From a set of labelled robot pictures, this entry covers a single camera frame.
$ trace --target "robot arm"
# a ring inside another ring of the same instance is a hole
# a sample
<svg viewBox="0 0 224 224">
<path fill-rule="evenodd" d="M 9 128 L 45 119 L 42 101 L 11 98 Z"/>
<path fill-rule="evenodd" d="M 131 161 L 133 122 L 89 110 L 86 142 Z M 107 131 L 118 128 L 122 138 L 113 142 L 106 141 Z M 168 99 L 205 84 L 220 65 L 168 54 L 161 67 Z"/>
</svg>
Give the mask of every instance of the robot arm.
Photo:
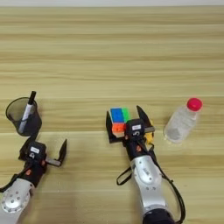
<svg viewBox="0 0 224 224">
<path fill-rule="evenodd" d="M 22 153 L 22 159 L 25 160 L 24 169 L 14 175 L 6 187 L 0 188 L 0 192 L 3 193 L 0 200 L 1 224 L 18 224 L 22 212 L 28 206 L 35 188 L 46 172 L 47 165 L 61 166 L 66 153 L 67 141 L 62 144 L 57 160 L 46 157 L 44 144 L 38 142 L 29 144 L 28 149 Z"/>
<path fill-rule="evenodd" d="M 17 224 L 21 213 L 27 207 L 34 185 L 27 180 L 17 180 L 4 193 L 0 205 L 0 219 L 3 224 Z"/>
<path fill-rule="evenodd" d="M 151 144 L 154 136 L 154 127 L 144 111 L 137 106 L 139 119 L 128 120 L 125 123 L 124 137 L 116 137 L 112 131 L 112 122 L 107 113 L 106 127 L 110 143 L 122 142 L 129 156 L 132 177 L 138 189 L 142 212 L 143 224 L 180 224 L 186 217 L 184 201 L 179 194 L 178 189 L 171 180 L 164 174 L 159 166 L 153 150 L 147 151 L 145 142 Z M 124 184 L 130 176 L 118 185 Z M 165 203 L 165 198 L 162 194 L 162 179 L 166 179 L 172 186 L 178 197 L 178 202 L 181 210 L 179 221 L 174 221 L 172 214 L 169 212 Z"/>
</svg>

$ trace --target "black cable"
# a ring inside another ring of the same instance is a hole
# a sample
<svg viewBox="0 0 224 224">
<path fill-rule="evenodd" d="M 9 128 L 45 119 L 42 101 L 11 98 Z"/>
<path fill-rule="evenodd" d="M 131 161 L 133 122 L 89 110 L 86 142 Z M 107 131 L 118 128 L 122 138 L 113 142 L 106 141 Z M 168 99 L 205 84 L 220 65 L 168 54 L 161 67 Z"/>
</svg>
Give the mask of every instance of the black cable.
<svg viewBox="0 0 224 224">
<path fill-rule="evenodd" d="M 165 179 L 166 181 L 168 181 L 168 183 L 171 185 L 173 191 L 175 192 L 177 199 L 178 199 L 178 203 L 179 203 L 179 208 L 180 208 L 180 219 L 178 221 L 176 221 L 176 224 L 181 224 L 183 223 L 184 219 L 186 218 L 186 207 L 185 207 L 185 202 L 178 190 L 178 188 L 173 184 L 173 180 L 169 179 L 168 176 L 164 173 L 164 171 L 162 170 L 162 168 L 160 167 L 160 165 L 158 164 L 158 161 L 155 157 L 154 154 L 154 144 L 151 143 L 151 148 L 149 150 L 147 150 L 146 146 L 144 143 L 141 143 L 141 141 L 137 141 L 138 144 L 141 146 L 141 148 L 143 149 L 143 151 L 145 153 L 147 153 L 151 158 L 153 163 L 157 166 L 157 168 L 160 170 L 161 174 L 162 174 L 162 178 Z"/>
</svg>

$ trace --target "black motor housing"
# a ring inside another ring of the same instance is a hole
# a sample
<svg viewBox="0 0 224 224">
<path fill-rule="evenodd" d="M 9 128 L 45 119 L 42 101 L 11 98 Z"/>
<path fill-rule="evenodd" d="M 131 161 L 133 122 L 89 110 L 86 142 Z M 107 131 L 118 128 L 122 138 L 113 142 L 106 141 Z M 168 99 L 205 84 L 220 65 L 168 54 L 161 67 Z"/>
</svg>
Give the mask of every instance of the black motor housing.
<svg viewBox="0 0 224 224">
<path fill-rule="evenodd" d="M 171 215 L 164 209 L 154 209 L 143 217 L 143 224 L 175 224 Z"/>
</svg>

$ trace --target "rubik's cube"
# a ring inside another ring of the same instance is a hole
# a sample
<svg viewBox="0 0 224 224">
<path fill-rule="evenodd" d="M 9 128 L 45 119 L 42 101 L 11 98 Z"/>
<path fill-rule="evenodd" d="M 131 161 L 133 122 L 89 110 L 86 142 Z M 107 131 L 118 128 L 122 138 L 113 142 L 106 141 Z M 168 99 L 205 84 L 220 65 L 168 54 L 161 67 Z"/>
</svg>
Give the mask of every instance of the rubik's cube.
<svg viewBox="0 0 224 224">
<path fill-rule="evenodd" d="M 130 112 L 127 108 L 112 108 L 110 110 L 112 116 L 112 131 L 124 132 L 126 129 L 126 122 L 130 119 Z"/>
</svg>

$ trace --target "red bottle cap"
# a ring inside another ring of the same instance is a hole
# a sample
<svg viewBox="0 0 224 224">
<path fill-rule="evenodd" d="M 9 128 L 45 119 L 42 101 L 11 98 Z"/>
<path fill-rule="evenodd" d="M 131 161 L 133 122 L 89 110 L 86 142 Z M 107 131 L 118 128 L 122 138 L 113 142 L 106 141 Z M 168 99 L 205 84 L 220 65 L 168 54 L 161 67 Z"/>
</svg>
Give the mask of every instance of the red bottle cap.
<svg viewBox="0 0 224 224">
<path fill-rule="evenodd" d="M 198 98 L 191 98 L 186 106 L 192 111 L 198 111 L 202 108 L 202 101 Z"/>
</svg>

